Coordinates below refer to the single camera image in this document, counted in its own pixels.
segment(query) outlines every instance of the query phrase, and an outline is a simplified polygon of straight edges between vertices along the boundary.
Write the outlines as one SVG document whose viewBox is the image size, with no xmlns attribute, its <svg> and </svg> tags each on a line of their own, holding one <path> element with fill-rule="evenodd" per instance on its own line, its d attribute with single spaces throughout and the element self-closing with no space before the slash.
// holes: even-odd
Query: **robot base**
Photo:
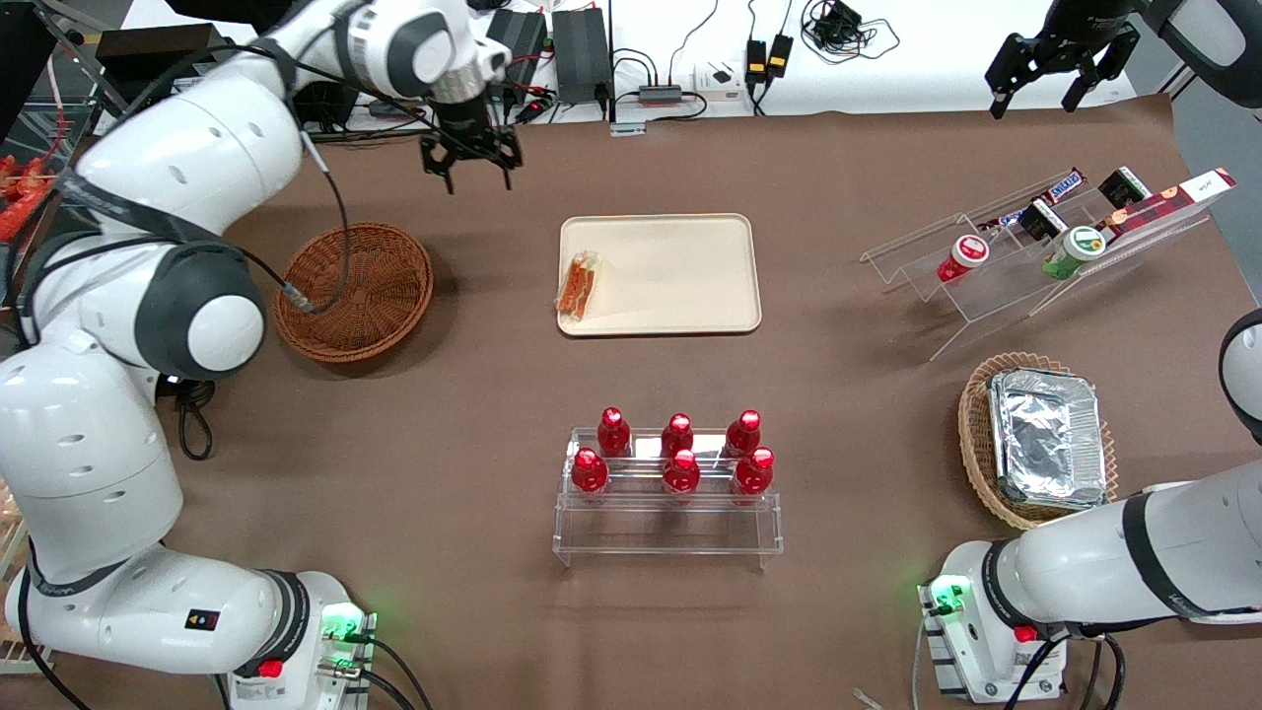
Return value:
<svg viewBox="0 0 1262 710">
<path fill-rule="evenodd" d="M 941 575 L 919 588 L 925 633 L 943 695 L 970 701 L 1007 702 L 1017 689 L 1026 663 L 1041 641 L 1018 643 L 991 608 L 982 588 L 982 560 L 988 542 L 967 542 L 946 557 Z M 929 617 L 940 604 L 954 614 Z M 1063 690 L 1065 646 L 1060 644 L 1021 691 L 1021 700 L 1051 700 Z"/>
<path fill-rule="evenodd" d="M 242 678 L 228 673 L 232 710 L 345 710 L 362 707 L 367 699 L 358 681 L 333 678 L 317 672 L 323 661 L 363 661 L 362 647 L 328 638 L 331 633 L 366 633 L 374 619 L 351 604 L 341 583 L 323 573 L 299 573 L 310 594 L 310 618 L 298 651 L 275 678 Z"/>
</svg>

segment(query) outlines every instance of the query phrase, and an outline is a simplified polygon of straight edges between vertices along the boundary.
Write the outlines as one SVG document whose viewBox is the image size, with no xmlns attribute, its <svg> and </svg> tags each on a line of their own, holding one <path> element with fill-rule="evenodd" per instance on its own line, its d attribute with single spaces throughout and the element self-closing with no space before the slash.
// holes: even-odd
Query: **red bottle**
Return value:
<svg viewBox="0 0 1262 710">
<path fill-rule="evenodd" d="M 574 465 L 569 469 L 569 478 L 574 482 L 574 487 L 584 494 L 602 493 L 610 486 L 610 467 L 596 451 L 584 446 L 578 450 L 578 454 L 574 454 Z"/>
<path fill-rule="evenodd" d="M 693 449 L 693 421 L 683 412 L 670 419 L 666 429 L 661 430 L 661 458 L 670 459 L 676 451 L 692 451 Z"/>
<path fill-rule="evenodd" d="M 727 459 L 743 459 L 758 448 L 762 441 L 762 415 L 753 410 L 746 410 L 727 428 L 727 443 L 723 445 L 723 457 Z"/>
<path fill-rule="evenodd" d="M 596 428 L 596 441 L 601 445 L 602 457 L 631 455 L 631 425 L 622 419 L 617 407 L 610 407 L 601 415 L 601 426 Z"/>
<path fill-rule="evenodd" d="M 752 454 L 741 459 L 732 474 L 732 493 L 736 496 L 758 496 L 771 488 L 771 467 L 776 463 L 775 454 L 766 446 L 760 446 Z"/>
<path fill-rule="evenodd" d="M 697 491 L 702 483 L 702 469 L 697 457 L 688 449 L 681 449 L 666 460 L 661 468 L 661 489 L 675 496 L 687 496 Z"/>
</svg>

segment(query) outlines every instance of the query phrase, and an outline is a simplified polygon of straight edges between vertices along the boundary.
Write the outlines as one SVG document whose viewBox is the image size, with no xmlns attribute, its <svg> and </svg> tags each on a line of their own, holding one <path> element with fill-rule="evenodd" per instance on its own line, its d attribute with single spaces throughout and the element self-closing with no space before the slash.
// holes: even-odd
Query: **chocolate bar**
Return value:
<svg viewBox="0 0 1262 710">
<path fill-rule="evenodd" d="M 1021 227 L 1030 232 L 1030 236 L 1042 241 L 1065 231 L 1069 224 L 1042 197 L 1037 197 L 1030 203 L 1030 208 L 1021 214 Z"/>
<path fill-rule="evenodd" d="M 1069 174 L 1065 175 L 1060 182 L 1047 188 L 1046 192 L 1035 197 L 1035 199 L 1041 198 L 1047 204 L 1056 204 L 1063 201 L 1066 194 L 1073 192 L 1079 185 L 1087 184 L 1087 175 L 1082 173 L 1078 168 L 1070 168 Z M 987 219 L 977 224 L 977 231 L 982 232 L 988 228 L 994 227 L 1010 227 L 1021 221 L 1021 216 L 1025 214 L 1026 207 L 1017 209 L 1016 212 L 1008 212 L 1002 217 L 994 219 Z"/>
<path fill-rule="evenodd" d="M 1099 189 L 1100 194 L 1119 209 L 1127 204 L 1135 204 L 1141 199 L 1152 197 L 1152 190 L 1140 182 L 1140 178 L 1135 177 L 1131 168 L 1126 165 L 1113 170 L 1113 174 L 1104 178 Z"/>
</svg>

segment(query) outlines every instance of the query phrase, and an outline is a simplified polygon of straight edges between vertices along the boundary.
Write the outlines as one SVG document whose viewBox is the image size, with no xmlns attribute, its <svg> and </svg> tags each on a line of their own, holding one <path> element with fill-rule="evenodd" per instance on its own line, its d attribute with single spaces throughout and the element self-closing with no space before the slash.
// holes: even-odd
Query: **beige tray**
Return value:
<svg viewBox="0 0 1262 710">
<path fill-rule="evenodd" d="M 750 332 L 762 322 L 753 232 L 741 214 L 573 217 L 560 227 L 558 285 L 570 259 L 601 266 L 574 337 Z"/>
</svg>

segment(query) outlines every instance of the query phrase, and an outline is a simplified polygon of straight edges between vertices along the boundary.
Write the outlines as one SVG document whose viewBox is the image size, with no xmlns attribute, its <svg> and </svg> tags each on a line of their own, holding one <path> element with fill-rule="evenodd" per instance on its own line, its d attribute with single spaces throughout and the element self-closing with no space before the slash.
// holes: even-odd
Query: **red button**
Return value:
<svg viewBox="0 0 1262 710">
<path fill-rule="evenodd" d="M 280 671 L 285 668 L 285 665 L 275 658 L 268 658 L 266 661 L 259 663 L 259 675 L 265 678 L 279 678 Z"/>
</svg>

